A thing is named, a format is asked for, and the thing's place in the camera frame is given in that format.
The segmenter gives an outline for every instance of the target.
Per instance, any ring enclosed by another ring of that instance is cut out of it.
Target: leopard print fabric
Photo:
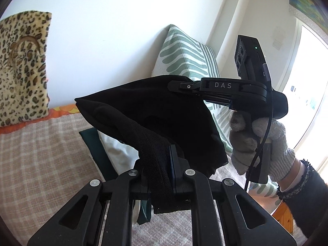
[[[47,116],[46,41],[51,13],[0,21],[0,127]]]

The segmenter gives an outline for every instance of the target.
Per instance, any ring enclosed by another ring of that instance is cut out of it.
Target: person
[[[252,122],[252,131],[263,137],[268,118]],[[238,174],[243,175],[255,155],[257,141],[246,131],[243,115],[233,112],[230,119],[230,142],[233,147],[231,161]],[[303,234],[308,238],[304,245],[328,245],[328,186],[305,160],[298,160],[288,148],[286,130],[282,123],[272,120],[268,138],[272,140],[269,176],[278,183],[277,195],[284,201]]]

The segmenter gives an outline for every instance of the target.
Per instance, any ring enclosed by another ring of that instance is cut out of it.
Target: knit glove
[[[268,118],[259,118],[252,122],[252,130],[258,137],[263,137],[268,126]],[[231,161],[239,175],[248,170],[254,158],[257,140],[254,134],[246,131],[246,122],[241,113],[234,112],[230,119],[230,143],[233,147]],[[269,168],[269,176],[272,181],[282,180],[290,171],[295,159],[294,150],[288,148],[286,142],[286,130],[282,123],[272,120],[268,139],[272,140],[272,153]],[[260,162],[258,157],[255,167]]]

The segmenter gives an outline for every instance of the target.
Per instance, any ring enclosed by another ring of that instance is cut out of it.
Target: gloved hand
[[[268,126],[268,118],[259,118],[252,123],[252,130],[258,137],[263,137]],[[230,119],[230,143],[233,147],[231,161],[239,175],[245,174],[254,158],[257,141],[255,136],[247,132],[246,122],[241,113],[234,112]],[[272,120],[268,139],[272,140],[272,153],[269,176],[272,181],[282,180],[290,171],[295,159],[294,150],[288,148],[286,130],[282,123]],[[260,162],[258,157],[255,167]]]

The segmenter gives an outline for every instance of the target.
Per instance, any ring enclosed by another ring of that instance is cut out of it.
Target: metal screw
[[[232,185],[234,185],[234,181],[231,178],[226,178],[224,180],[224,184],[227,186],[232,186]]]
[[[93,187],[97,187],[100,184],[99,179],[93,179],[90,181],[90,185]]]
[[[188,176],[193,176],[196,174],[195,170],[192,170],[192,169],[187,169],[185,173]]]
[[[138,174],[138,170],[131,169],[131,170],[129,171],[129,175],[130,175],[130,176],[136,176],[137,174]]]

